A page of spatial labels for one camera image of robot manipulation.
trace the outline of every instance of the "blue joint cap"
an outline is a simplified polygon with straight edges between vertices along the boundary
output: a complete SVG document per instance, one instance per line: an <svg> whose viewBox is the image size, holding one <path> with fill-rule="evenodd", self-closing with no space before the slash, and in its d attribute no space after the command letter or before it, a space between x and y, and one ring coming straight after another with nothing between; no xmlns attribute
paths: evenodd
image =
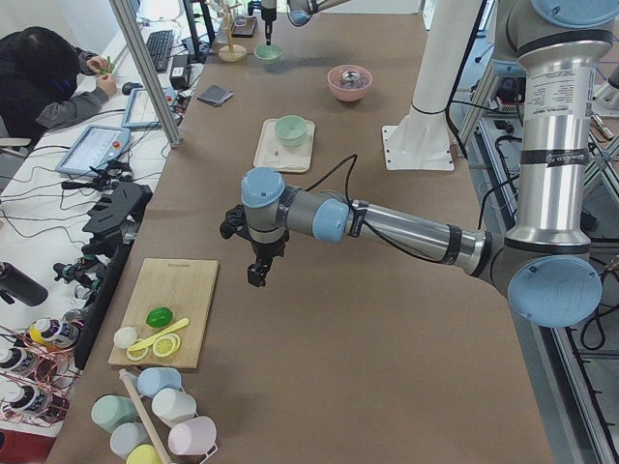
<svg viewBox="0 0 619 464"><path fill-rule="evenodd" d="M494 73L499 77L525 77L526 71L516 61L495 60L492 58Z"/></svg>
<svg viewBox="0 0 619 464"><path fill-rule="evenodd" d="M255 167L241 181L241 201L248 208L262 208L280 199L286 184L271 167Z"/></svg>
<svg viewBox="0 0 619 464"><path fill-rule="evenodd" d="M617 0L531 0L543 19L566 29L601 26L619 15Z"/></svg>
<svg viewBox="0 0 619 464"><path fill-rule="evenodd" d="M602 298L596 270L575 256L553 255L523 266L510 281L512 311L543 327L568 327L591 314Z"/></svg>
<svg viewBox="0 0 619 464"><path fill-rule="evenodd" d="M325 201L313 217L311 233L317 240L339 242L348 221L348 206L335 198Z"/></svg>

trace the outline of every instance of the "bowl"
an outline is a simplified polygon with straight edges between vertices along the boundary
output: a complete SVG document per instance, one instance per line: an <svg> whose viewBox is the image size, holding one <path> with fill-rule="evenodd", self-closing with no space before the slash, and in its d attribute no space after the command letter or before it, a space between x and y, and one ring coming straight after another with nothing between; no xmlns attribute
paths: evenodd
<svg viewBox="0 0 619 464"><path fill-rule="evenodd" d="M263 65L273 65L280 60L282 51L277 45L266 45L263 43L255 48L253 54Z"/></svg>
<svg viewBox="0 0 619 464"><path fill-rule="evenodd" d="M275 123L275 135L284 147L298 147L308 135L308 122L294 114L283 116Z"/></svg>
<svg viewBox="0 0 619 464"><path fill-rule="evenodd" d="M349 79L351 75L361 75L360 79ZM329 90L342 102L356 102L362 99L371 86L371 72L357 65L336 66L327 73Z"/></svg>

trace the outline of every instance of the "black monitor stand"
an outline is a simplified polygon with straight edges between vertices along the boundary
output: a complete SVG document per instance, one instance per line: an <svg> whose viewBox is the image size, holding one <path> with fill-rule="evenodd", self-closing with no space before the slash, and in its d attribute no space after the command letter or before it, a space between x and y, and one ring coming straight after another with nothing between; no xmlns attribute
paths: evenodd
<svg viewBox="0 0 619 464"><path fill-rule="evenodd" d="M212 44L215 42L215 29L213 28L213 21L211 20L211 13L209 7L204 0L183 0L185 4L185 16L187 17L187 23L190 26L190 32L192 33L192 39L185 42L190 53L190 60L192 63L204 63L208 56L209 50ZM197 29L195 28L195 16L193 15L193 4L199 3L202 10L202 17L204 18L204 24L206 25L206 32L209 37L208 43L201 43L200 38L197 35Z"/></svg>

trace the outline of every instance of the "green bowl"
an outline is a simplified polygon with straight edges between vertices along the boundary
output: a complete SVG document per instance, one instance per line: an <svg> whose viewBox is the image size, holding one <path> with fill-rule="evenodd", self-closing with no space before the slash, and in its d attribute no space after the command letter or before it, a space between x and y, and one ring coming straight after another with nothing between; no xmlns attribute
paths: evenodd
<svg viewBox="0 0 619 464"><path fill-rule="evenodd" d="M255 48L253 54L263 65L273 65L280 60L282 51L277 45L262 44Z"/></svg>
<svg viewBox="0 0 619 464"><path fill-rule="evenodd" d="M284 116L275 123L275 135L284 147L298 147L308 135L308 122L294 114Z"/></svg>

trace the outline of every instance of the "white tray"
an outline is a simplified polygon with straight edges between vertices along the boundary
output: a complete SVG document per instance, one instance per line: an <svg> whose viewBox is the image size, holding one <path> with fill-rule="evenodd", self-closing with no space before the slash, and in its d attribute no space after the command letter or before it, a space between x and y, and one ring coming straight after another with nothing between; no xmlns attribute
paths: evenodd
<svg viewBox="0 0 619 464"><path fill-rule="evenodd" d="M308 121L308 136L298 147L284 147L275 135L277 119L267 119L262 125L262 132L255 151L255 167L272 167L281 172L306 172L310 169L311 146L316 125Z"/></svg>

